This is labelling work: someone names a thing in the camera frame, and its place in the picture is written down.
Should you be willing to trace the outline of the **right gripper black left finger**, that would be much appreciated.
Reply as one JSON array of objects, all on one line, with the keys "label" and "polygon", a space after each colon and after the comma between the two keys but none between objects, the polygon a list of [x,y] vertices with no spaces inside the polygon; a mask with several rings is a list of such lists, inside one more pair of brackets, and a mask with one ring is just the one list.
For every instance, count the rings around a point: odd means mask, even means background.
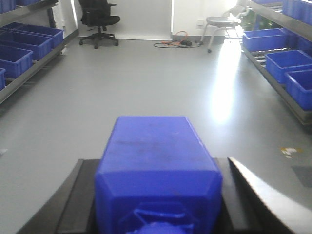
[{"label": "right gripper black left finger", "polygon": [[79,159],[50,199],[19,234],[97,234],[94,174],[98,159]]}]

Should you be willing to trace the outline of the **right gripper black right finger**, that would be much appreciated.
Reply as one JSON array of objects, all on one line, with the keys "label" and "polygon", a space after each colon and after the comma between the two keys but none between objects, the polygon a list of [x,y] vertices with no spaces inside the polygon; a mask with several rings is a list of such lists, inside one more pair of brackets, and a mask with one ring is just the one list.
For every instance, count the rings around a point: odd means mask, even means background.
[{"label": "right gripper black right finger", "polygon": [[233,157],[215,158],[223,175],[216,234],[310,234],[312,212]]}]

